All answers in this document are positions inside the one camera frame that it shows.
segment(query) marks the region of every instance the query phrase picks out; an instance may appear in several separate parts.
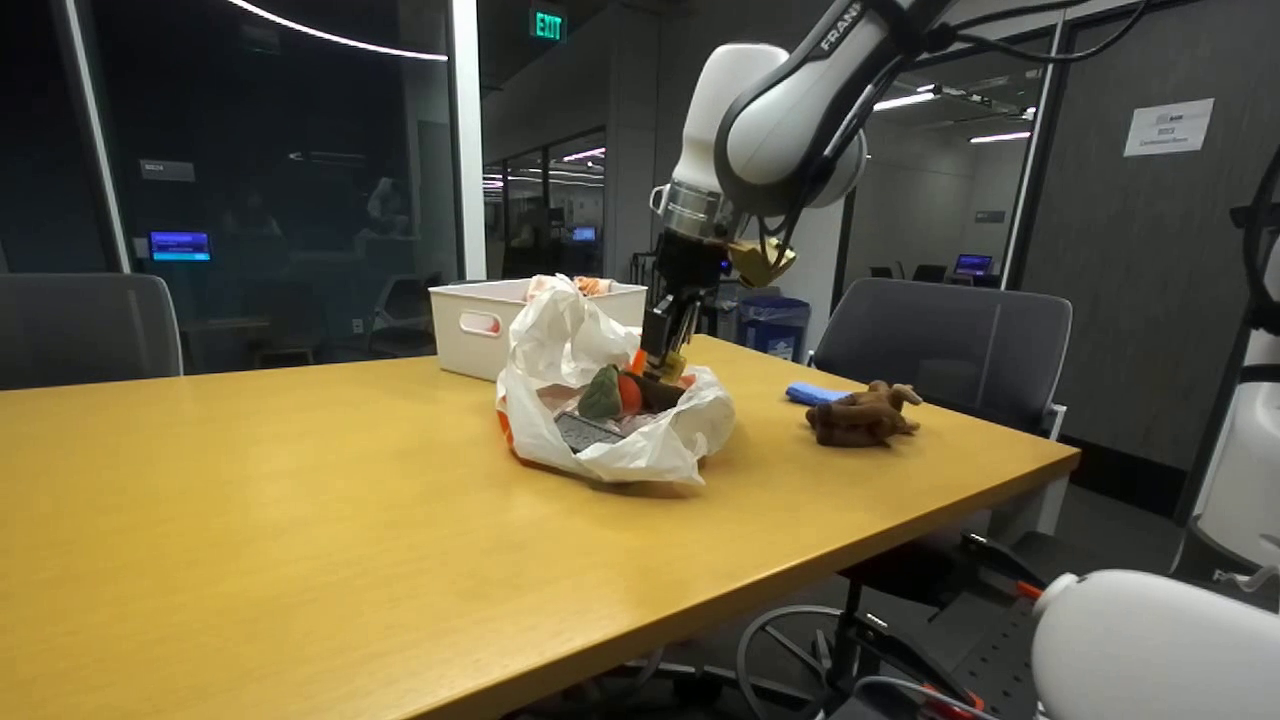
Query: wooden table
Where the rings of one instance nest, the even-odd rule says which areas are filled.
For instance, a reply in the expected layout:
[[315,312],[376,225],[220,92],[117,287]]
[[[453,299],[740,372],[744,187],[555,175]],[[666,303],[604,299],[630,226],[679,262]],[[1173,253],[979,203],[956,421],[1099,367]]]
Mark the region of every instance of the wooden table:
[[688,501],[515,462],[433,360],[0,393],[0,717],[501,717],[1077,462],[814,446],[782,383],[844,380],[692,360],[740,426]]

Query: plastic bag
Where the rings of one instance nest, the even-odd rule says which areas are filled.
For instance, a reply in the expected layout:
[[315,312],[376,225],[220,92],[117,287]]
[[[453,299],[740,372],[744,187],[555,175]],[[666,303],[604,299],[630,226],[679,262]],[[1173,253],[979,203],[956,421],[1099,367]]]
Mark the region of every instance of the plastic bag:
[[589,303],[571,280],[539,280],[506,332],[506,364],[495,394],[512,453],[528,462],[559,468],[601,483],[679,483],[700,489],[700,459],[731,436],[731,400],[709,367],[688,367],[679,403],[638,416],[614,444],[578,453],[555,426],[547,387],[578,393],[604,364],[627,364],[638,332]]

